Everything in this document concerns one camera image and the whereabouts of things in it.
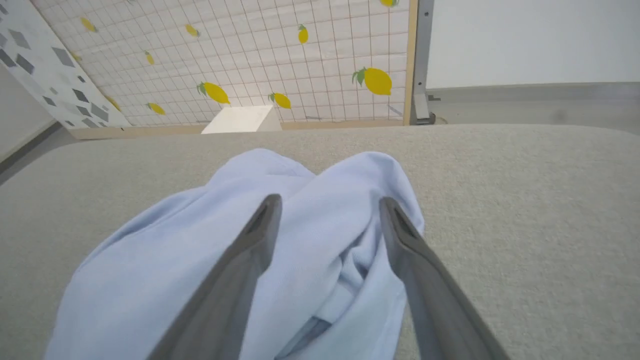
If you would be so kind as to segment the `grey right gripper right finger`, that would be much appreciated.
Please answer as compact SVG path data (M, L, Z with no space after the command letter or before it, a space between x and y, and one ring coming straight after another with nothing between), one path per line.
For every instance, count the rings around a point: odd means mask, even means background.
M509 355L427 245L400 203L380 200L381 230L402 280L422 360L507 360Z

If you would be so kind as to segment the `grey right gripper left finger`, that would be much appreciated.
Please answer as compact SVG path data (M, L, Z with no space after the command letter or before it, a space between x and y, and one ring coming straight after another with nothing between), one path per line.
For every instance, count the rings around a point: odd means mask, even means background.
M150 360L237 360L259 278L274 255L282 198L268 194L160 338Z

